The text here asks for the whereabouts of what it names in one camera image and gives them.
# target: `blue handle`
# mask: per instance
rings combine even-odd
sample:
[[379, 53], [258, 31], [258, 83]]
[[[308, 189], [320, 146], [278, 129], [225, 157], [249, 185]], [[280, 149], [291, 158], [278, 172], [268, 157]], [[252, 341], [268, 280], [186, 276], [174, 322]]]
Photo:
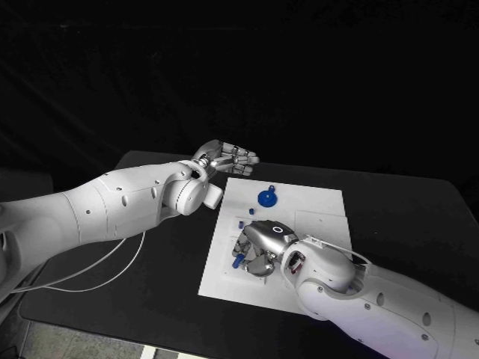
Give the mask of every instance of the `blue handle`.
[[236, 269], [242, 260], [245, 259], [245, 256], [242, 254], [238, 254], [236, 256], [236, 259], [233, 260], [233, 263], [232, 263], [232, 268]]

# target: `small blue part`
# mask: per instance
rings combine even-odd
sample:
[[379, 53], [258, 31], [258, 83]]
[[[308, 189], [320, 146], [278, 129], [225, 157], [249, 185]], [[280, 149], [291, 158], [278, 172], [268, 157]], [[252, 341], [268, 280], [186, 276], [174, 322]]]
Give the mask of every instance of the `small blue part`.
[[271, 185], [267, 191], [261, 191], [258, 194], [258, 204], [262, 207], [272, 207], [277, 203], [275, 187]]
[[236, 259], [233, 260], [233, 263], [232, 263], [232, 268], [236, 269], [242, 260], [245, 259], [245, 256], [242, 254], [238, 254], [236, 256]]

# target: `blue object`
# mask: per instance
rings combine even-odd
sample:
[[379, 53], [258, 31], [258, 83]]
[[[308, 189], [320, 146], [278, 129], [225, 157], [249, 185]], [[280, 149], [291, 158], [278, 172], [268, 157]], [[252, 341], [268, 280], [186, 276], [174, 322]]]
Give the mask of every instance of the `blue object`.
[[232, 263], [232, 268], [236, 269], [242, 260], [245, 259], [245, 256], [242, 254], [238, 254], [236, 256], [236, 259], [233, 260], [233, 263]]
[[272, 207], [277, 203], [275, 187], [271, 185], [267, 191], [261, 191], [258, 194], [258, 204], [262, 207]]

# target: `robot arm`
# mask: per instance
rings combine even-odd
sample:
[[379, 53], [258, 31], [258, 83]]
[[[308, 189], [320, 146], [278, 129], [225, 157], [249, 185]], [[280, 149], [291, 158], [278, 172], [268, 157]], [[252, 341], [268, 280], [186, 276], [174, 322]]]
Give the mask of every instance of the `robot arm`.
[[[277, 264], [303, 312], [331, 320], [388, 358], [479, 358], [479, 313], [414, 279], [311, 236], [300, 240], [275, 221], [245, 226], [233, 256], [249, 247], [256, 257], [242, 268], [265, 277]], [[365, 265], [353, 264], [344, 252]]]
[[215, 209], [223, 192], [210, 176], [249, 174], [255, 163], [255, 153], [213, 140], [190, 161], [111, 171], [69, 191], [0, 203], [0, 302], [56, 254], [140, 234], [202, 203]]

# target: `table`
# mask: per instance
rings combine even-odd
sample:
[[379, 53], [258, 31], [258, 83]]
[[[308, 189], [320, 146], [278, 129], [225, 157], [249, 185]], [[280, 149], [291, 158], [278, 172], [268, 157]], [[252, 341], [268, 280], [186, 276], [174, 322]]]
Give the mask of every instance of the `table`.
[[[187, 159], [128, 152], [116, 168]], [[228, 176], [215, 185], [225, 188]], [[438, 179], [261, 163], [252, 180], [339, 189], [353, 250], [479, 311], [479, 226], [453, 185]], [[98, 290], [26, 294], [23, 318], [207, 358], [383, 358], [333, 323], [197, 296], [216, 210], [202, 206], [147, 231], [141, 253], [122, 276]], [[115, 254], [62, 286], [88, 288], [121, 270], [135, 236]], [[85, 245], [57, 255], [37, 283], [88, 266], [116, 243]]]

